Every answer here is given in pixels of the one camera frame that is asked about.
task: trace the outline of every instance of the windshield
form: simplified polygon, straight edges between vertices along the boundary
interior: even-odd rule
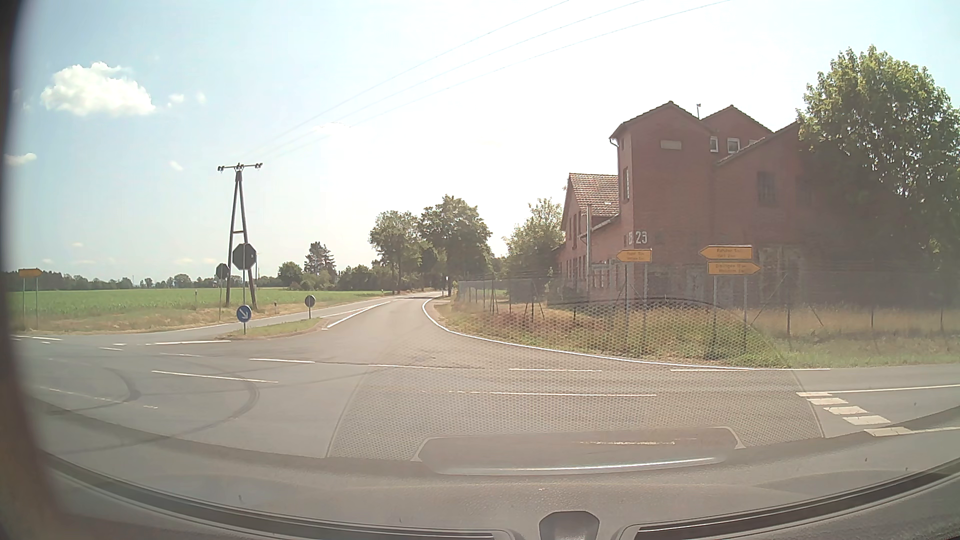
[[[184,501],[530,537],[949,462],[958,23],[27,2],[3,271],[38,445]]]

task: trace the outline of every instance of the asphalt road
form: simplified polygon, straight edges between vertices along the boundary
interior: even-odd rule
[[[739,447],[761,447],[960,405],[960,365],[746,370],[550,352],[446,331],[429,316],[434,296],[315,310],[324,330],[275,339],[213,339],[236,324],[14,338],[45,450],[167,487],[158,470],[199,465],[183,461],[194,447],[150,454],[170,450],[157,441],[197,443],[208,459],[236,451],[242,463],[220,474],[241,476],[263,456],[416,462],[436,437],[723,428]],[[874,434],[904,445],[946,436]],[[622,443],[605,436],[597,444]],[[152,477],[119,454],[132,447],[152,456]]]

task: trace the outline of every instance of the crop field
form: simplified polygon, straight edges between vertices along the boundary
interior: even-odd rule
[[[230,291],[231,307],[219,308],[220,289],[126,289],[89,291],[28,291],[9,293],[13,327],[40,331],[156,331],[234,321],[244,291]],[[250,291],[246,292],[247,303]],[[312,294],[316,307],[357,302],[382,296],[381,291],[256,290],[259,312],[253,318],[306,311],[303,299]]]

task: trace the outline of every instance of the yellow direction sign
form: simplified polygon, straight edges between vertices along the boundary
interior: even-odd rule
[[[654,259],[654,250],[620,250],[616,257],[620,262],[650,262]]]
[[[707,246],[700,250],[706,258],[754,258],[754,246]]]
[[[749,276],[760,269],[752,262],[708,262],[707,270],[711,276]]]

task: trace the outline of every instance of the power line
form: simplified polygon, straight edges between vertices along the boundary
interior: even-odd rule
[[[622,5],[622,6],[617,6],[616,8],[610,8],[609,10],[606,10],[605,12],[594,13],[593,15],[586,16],[586,17],[584,17],[584,18],[582,18],[582,19],[578,19],[578,20],[575,20],[575,21],[573,21],[573,22],[566,23],[566,24],[564,24],[563,26],[558,26],[557,28],[554,28],[554,29],[552,29],[552,30],[547,30],[546,32],[543,32],[542,34],[537,34],[536,36],[527,37],[526,39],[522,39],[522,40],[520,40],[520,41],[518,41],[518,42],[516,42],[516,43],[513,43],[513,44],[511,44],[511,45],[507,45],[506,47],[503,47],[503,48],[497,49],[497,50],[495,50],[495,51],[493,51],[493,52],[490,52],[490,53],[487,53],[487,54],[485,54],[485,55],[479,56],[479,57],[477,57],[477,58],[475,58],[475,59],[473,59],[473,60],[471,60],[471,61],[467,61],[467,62],[461,63],[460,65],[457,65],[457,66],[455,66],[455,67],[451,67],[450,69],[447,69],[447,70],[444,71],[444,72],[438,73],[437,75],[434,75],[433,77],[430,77],[430,78],[428,78],[428,79],[424,79],[424,80],[422,80],[422,81],[420,81],[420,82],[418,82],[418,83],[414,83],[414,84],[412,84],[412,85],[410,85],[410,86],[407,86],[406,88],[404,88],[404,89],[402,89],[402,90],[398,90],[398,91],[396,91],[396,92],[394,92],[394,93],[392,93],[392,94],[390,94],[390,95],[388,95],[388,96],[382,97],[382,98],[380,98],[380,99],[378,99],[378,100],[376,100],[376,101],[374,101],[374,102],[368,103],[367,105],[361,107],[360,109],[356,109],[356,110],[353,110],[353,111],[351,111],[351,112],[348,112],[347,114],[344,114],[343,116],[341,116],[341,117],[339,117],[339,118],[337,118],[336,120],[333,120],[333,121],[334,121],[334,122],[339,122],[339,121],[343,120],[344,118],[347,118],[348,116],[352,116],[352,115],[356,114],[357,112],[360,112],[361,110],[369,109],[370,107],[372,107],[372,106],[374,106],[374,105],[376,105],[376,104],[378,104],[378,103],[384,102],[384,101],[386,101],[386,100],[388,100],[388,99],[390,99],[390,98],[392,98],[392,97],[394,97],[394,96],[397,96],[398,94],[401,94],[401,93],[403,93],[403,92],[405,92],[405,91],[407,91],[407,90],[416,88],[417,86],[423,85],[423,84],[425,84],[425,83],[429,83],[430,81],[433,81],[434,79],[437,79],[437,78],[439,78],[439,77],[442,77],[443,75],[446,75],[447,73],[450,73],[450,72],[452,72],[452,71],[456,71],[457,69],[460,69],[461,67],[466,67],[466,66],[468,66],[468,65],[470,65],[470,64],[472,64],[472,63],[474,63],[474,62],[476,62],[476,61],[481,61],[481,60],[483,60],[484,58],[491,57],[491,56],[493,56],[493,55],[495,55],[495,54],[497,54],[497,53],[501,53],[501,52],[503,52],[503,51],[506,51],[507,49],[511,49],[511,48],[516,47],[516,46],[518,46],[518,45],[520,45],[520,44],[526,43],[527,41],[531,41],[531,40],[533,40],[533,39],[537,39],[538,37],[546,36],[547,34],[551,34],[551,33],[553,33],[553,32],[557,32],[558,30],[562,30],[562,29],[567,28],[567,27],[569,27],[569,26],[573,26],[573,25],[575,25],[575,24],[579,24],[579,23],[584,22],[584,21],[586,21],[586,20],[590,20],[590,19],[592,19],[592,18],[594,18],[594,17],[598,17],[598,16],[600,16],[600,15],[605,15],[605,14],[610,13],[610,12],[615,12],[615,11],[617,11],[617,10],[622,10],[623,8],[628,8],[628,7],[632,6],[633,4],[639,4],[640,2],[645,2],[645,1],[646,1],[646,0],[633,0],[632,2],[628,2],[628,3],[626,3],[626,4]],[[299,125],[297,125],[297,126],[294,127],[293,129],[296,129],[296,128],[302,126],[303,124],[306,124],[306,123],[310,122],[311,120],[317,118],[317,117],[320,116],[321,114],[317,114],[317,115],[315,115],[315,116],[312,116],[311,118],[305,120],[304,122],[299,123]],[[288,141],[286,141],[286,142],[279,143],[279,144],[276,146],[276,148],[273,148],[273,149],[269,150],[268,152],[273,152],[273,151],[275,151],[275,150],[278,150],[279,148],[282,148],[282,147],[284,147],[284,146],[286,146],[287,144],[290,144],[290,143],[292,143],[292,142],[296,142],[297,140],[300,140],[300,139],[302,139],[302,138],[304,138],[304,137],[306,137],[306,136],[308,136],[308,135],[310,135],[310,132],[307,132],[307,133],[305,133],[305,134],[300,134],[299,136],[296,136],[296,137],[294,137],[294,138],[292,138],[292,139],[290,139],[290,140],[288,140]]]
[[[332,111],[332,110],[340,107],[341,105],[343,105],[343,104],[345,104],[345,103],[348,103],[348,102],[350,102],[350,101],[353,101],[354,99],[362,96],[363,94],[365,94],[365,93],[367,93],[367,92],[369,92],[369,91],[371,91],[371,90],[373,90],[373,89],[375,89],[375,88],[377,88],[377,87],[379,87],[379,86],[385,85],[385,84],[389,83],[390,81],[392,81],[393,79],[396,79],[397,77],[399,77],[399,76],[401,76],[401,75],[405,75],[405,74],[413,71],[414,69],[417,69],[418,67],[420,67],[420,66],[422,66],[422,65],[424,65],[424,64],[426,64],[426,63],[428,63],[428,62],[434,61],[434,60],[438,59],[439,57],[441,57],[441,56],[443,56],[443,55],[452,53],[453,51],[455,51],[455,50],[457,50],[457,49],[459,49],[459,48],[461,48],[461,47],[464,47],[464,46],[466,46],[466,45],[469,45],[469,44],[473,43],[474,41],[476,41],[477,39],[480,39],[480,38],[482,38],[482,37],[487,37],[487,36],[489,36],[490,34],[493,34],[494,32],[499,32],[499,31],[503,30],[504,28],[507,28],[508,26],[515,25],[515,24],[517,24],[518,22],[523,21],[523,20],[526,20],[526,19],[528,19],[528,18],[530,18],[530,17],[532,17],[532,16],[534,16],[534,15],[537,15],[537,14],[540,14],[540,13],[543,13],[543,12],[546,12],[546,11],[548,11],[548,10],[552,10],[552,9],[556,8],[557,6],[560,6],[561,4],[565,4],[565,3],[569,2],[569,1],[570,1],[570,0],[563,0],[562,2],[558,2],[557,4],[554,4],[554,5],[549,6],[549,7],[547,7],[547,8],[543,8],[542,10],[539,10],[539,11],[537,11],[537,12],[532,12],[532,13],[530,13],[530,14],[528,14],[528,15],[524,15],[524,16],[522,16],[521,18],[519,18],[519,19],[517,19],[517,20],[515,20],[515,21],[508,22],[507,24],[505,24],[505,25],[503,25],[503,26],[494,28],[493,30],[490,30],[489,32],[487,32],[487,33],[485,33],[485,34],[482,34],[482,35],[480,35],[480,36],[477,36],[477,37],[475,37],[475,38],[473,38],[473,39],[464,41],[463,43],[457,45],[456,47],[453,47],[452,49],[447,49],[447,50],[443,51],[442,53],[440,53],[439,55],[437,55],[437,56],[435,56],[435,57],[428,58],[427,60],[422,61],[422,62],[418,63],[417,65],[415,65],[415,66],[413,66],[413,67],[407,68],[407,69],[405,69],[405,70],[397,73],[397,74],[394,75],[393,77],[390,77],[390,78],[388,78],[388,79],[384,79],[383,81],[380,81],[379,83],[377,83],[377,84],[375,84],[375,85],[367,88],[366,90],[363,90],[363,91],[361,91],[361,92],[359,92],[359,93],[353,94],[353,95],[350,96],[349,98],[345,99],[344,101],[338,103],[337,105],[334,105],[333,107],[331,107],[331,108],[329,108],[329,109],[327,109],[327,110],[324,110],[324,111],[318,112],[317,114],[314,114],[313,116],[307,118],[306,120],[303,120],[302,122],[300,122],[300,123],[297,124],[296,126],[294,126],[294,127],[290,128],[289,130],[281,133],[280,135],[274,136],[273,139],[281,138],[281,137],[283,137],[284,135],[287,135],[287,134],[289,134],[290,132],[294,131],[295,129],[300,128],[300,127],[302,127],[303,125],[305,125],[305,124],[307,124],[307,123],[309,123],[309,122],[312,122],[313,120],[319,118],[320,116],[323,116],[324,114],[327,114],[328,112],[330,112],[330,111]],[[258,151],[258,150],[262,150],[264,147],[268,146],[269,144],[270,144],[270,142],[266,142],[266,143],[264,143],[264,144],[261,144],[260,146],[258,146],[257,148],[251,150],[251,151],[248,152],[247,154],[250,154],[250,153],[252,153],[252,152],[256,152],[256,151]]]
[[[388,112],[393,112],[394,110],[401,109],[401,108],[406,107],[406,106],[408,106],[408,105],[412,105],[412,104],[414,104],[414,103],[417,103],[417,102],[420,101],[420,100],[423,100],[423,99],[426,99],[426,98],[428,98],[428,97],[430,97],[430,96],[434,96],[434,95],[437,95],[437,94],[439,94],[439,93],[441,93],[441,92],[450,90],[451,88],[454,88],[454,87],[456,87],[456,86],[464,85],[464,84],[469,83],[469,82],[471,82],[471,81],[476,81],[477,79],[480,79],[480,78],[482,78],[482,77],[486,77],[486,76],[488,76],[488,75],[492,75],[493,73],[496,73],[497,71],[502,71],[502,70],[507,69],[507,68],[509,68],[509,67],[513,67],[513,66],[515,66],[515,65],[519,65],[519,64],[521,64],[521,63],[525,63],[525,62],[528,62],[528,61],[531,61],[531,60],[540,58],[540,57],[542,57],[542,56],[546,56],[546,55],[549,55],[549,54],[551,54],[551,53],[555,53],[555,52],[557,52],[557,51],[561,51],[561,50],[563,50],[563,49],[566,49],[566,48],[569,48],[569,47],[573,47],[573,46],[575,46],[575,45],[579,45],[579,44],[581,44],[581,43],[586,43],[587,41],[591,41],[591,40],[597,39],[597,38],[599,38],[599,37],[609,36],[609,35],[611,35],[611,34],[616,34],[617,32],[622,32],[622,31],[624,31],[624,30],[629,30],[629,29],[635,28],[635,27],[637,27],[637,26],[641,26],[641,25],[648,24],[648,23],[651,23],[651,22],[663,20],[663,19],[668,18],[668,17],[672,17],[672,16],[675,16],[675,15],[680,15],[680,14],[684,14],[684,13],[688,13],[688,12],[695,12],[695,11],[701,10],[701,9],[703,9],[703,8],[709,8],[709,7],[711,7],[711,6],[716,6],[716,5],[718,5],[718,4],[724,4],[724,3],[730,2],[730,1],[731,1],[731,0],[719,0],[719,1],[717,1],[717,2],[712,2],[712,3],[710,3],[710,4],[704,4],[704,5],[702,5],[702,6],[697,6],[697,7],[695,7],[695,8],[690,8],[690,9],[683,10],[683,11],[680,11],[680,12],[668,13],[668,14],[666,14],[666,15],[662,15],[662,16],[659,16],[659,17],[654,17],[654,18],[652,18],[652,19],[647,19],[647,20],[644,20],[644,21],[641,21],[641,22],[638,22],[638,23],[635,23],[635,24],[631,24],[631,25],[625,26],[625,27],[623,27],[623,28],[618,28],[618,29],[616,29],[616,30],[611,30],[611,31],[605,32],[605,33],[603,33],[603,34],[598,34],[598,35],[593,36],[593,37],[588,37],[588,38],[586,38],[586,39],[581,39],[580,41],[575,41],[575,42],[573,42],[573,43],[568,43],[567,45],[564,45],[564,46],[562,46],[562,47],[557,47],[556,49],[549,50],[549,51],[547,51],[547,52],[545,52],[545,53],[540,53],[540,54],[538,54],[538,55],[532,56],[532,57],[530,57],[530,58],[527,58],[527,59],[524,59],[524,60],[521,60],[521,61],[515,61],[514,63],[509,63],[509,64],[507,64],[507,65],[504,65],[504,66],[501,66],[501,67],[497,67],[497,68],[494,69],[493,71],[488,71],[488,72],[486,72],[486,73],[482,73],[482,74],[480,74],[480,75],[477,75],[476,77],[471,77],[471,78],[469,78],[469,79],[463,80],[463,81],[461,81],[461,82],[459,82],[459,83],[456,83],[456,84],[454,84],[454,85],[447,86],[446,88],[441,88],[441,89],[436,90],[436,91],[434,91],[434,92],[430,92],[430,93],[428,93],[428,94],[422,95],[421,97],[419,97],[419,98],[417,98],[417,99],[408,101],[408,102],[403,103],[403,104],[401,104],[401,105],[398,105],[398,106],[396,106],[396,107],[394,107],[394,108],[392,108],[392,109],[387,109],[387,110],[384,110],[383,112],[379,112],[379,113],[377,113],[377,114],[375,114],[375,115],[373,115],[373,116],[369,116],[369,117],[367,117],[367,118],[364,118],[363,120],[360,120],[359,122],[356,122],[356,123],[354,123],[353,125],[356,126],[356,125],[359,125],[359,124],[363,124],[364,122],[368,122],[368,121],[370,121],[370,120],[373,120],[374,118],[377,118],[377,117],[379,117],[379,116],[383,116],[384,114],[387,114]],[[285,155],[290,154],[290,153],[292,153],[292,152],[296,152],[297,150],[299,150],[299,149],[301,149],[301,148],[303,148],[303,147],[305,147],[305,146],[309,146],[309,145],[314,144],[314,143],[316,143],[316,142],[320,142],[321,140],[324,140],[325,138],[327,138],[327,137],[329,137],[329,136],[330,136],[330,135],[324,135],[324,136],[322,136],[322,137],[320,137],[320,138],[318,138],[318,139],[311,140],[311,141],[307,141],[305,144],[302,144],[302,145],[300,145],[300,146],[296,146],[296,147],[294,147],[294,148],[292,148],[292,149],[289,149],[289,150],[287,150],[287,151],[285,151],[285,152],[281,152],[281,153],[279,153],[279,154],[274,155],[274,156],[272,157],[272,159],[275,160],[275,159],[277,159],[277,158],[280,158],[281,156],[285,156]]]

